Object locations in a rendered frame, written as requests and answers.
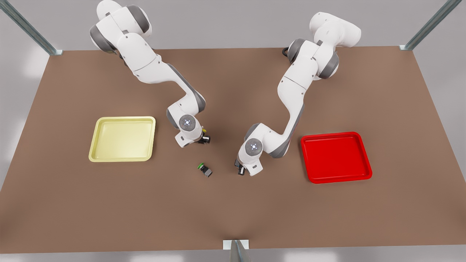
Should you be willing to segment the pale yellow tray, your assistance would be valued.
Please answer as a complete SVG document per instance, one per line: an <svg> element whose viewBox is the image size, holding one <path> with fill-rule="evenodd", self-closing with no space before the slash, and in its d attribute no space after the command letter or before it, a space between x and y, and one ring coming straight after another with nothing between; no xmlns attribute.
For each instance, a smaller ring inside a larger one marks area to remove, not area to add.
<svg viewBox="0 0 466 262"><path fill-rule="evenodd" d="M156 119L151 116L102 117L95 124L91 162L144 162L153 154Z"/></svg>

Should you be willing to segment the red tray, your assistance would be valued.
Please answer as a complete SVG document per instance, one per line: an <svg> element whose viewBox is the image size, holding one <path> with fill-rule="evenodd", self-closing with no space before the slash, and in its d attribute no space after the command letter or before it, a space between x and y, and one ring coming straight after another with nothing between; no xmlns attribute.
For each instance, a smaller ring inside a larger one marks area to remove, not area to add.
<svg viewBox="0 0 466 262"><path fill-rule="evenodd" d="M308 179L314 184L372 177L363 140L356 132L306 135L301 148Z"/></svg>

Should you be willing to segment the silver frame post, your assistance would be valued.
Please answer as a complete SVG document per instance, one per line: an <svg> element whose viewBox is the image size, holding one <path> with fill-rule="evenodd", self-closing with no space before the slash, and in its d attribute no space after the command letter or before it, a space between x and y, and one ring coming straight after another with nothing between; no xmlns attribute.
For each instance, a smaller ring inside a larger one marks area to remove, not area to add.
<svg viewBox="0 0 466 262"><path fill-rule="evenodd" d="M230 250L229 262L251 262L249 240L223 240L223 250Z"/></svg>
<svg viewBox="0 0 466 262"><path fill-rule="evenodd" d="M423 27L405 44L401 51L412 51L431 33L463 0L447 0L446 3L426 22Z"/></svg>
<svg viewBox="0 0 466 262"><path fill-rule="evenodd" d="M14 21L48 55L56 56L63 54L63 50L56 49L47 41L8 0L0 0L0 10Z"/></svg>

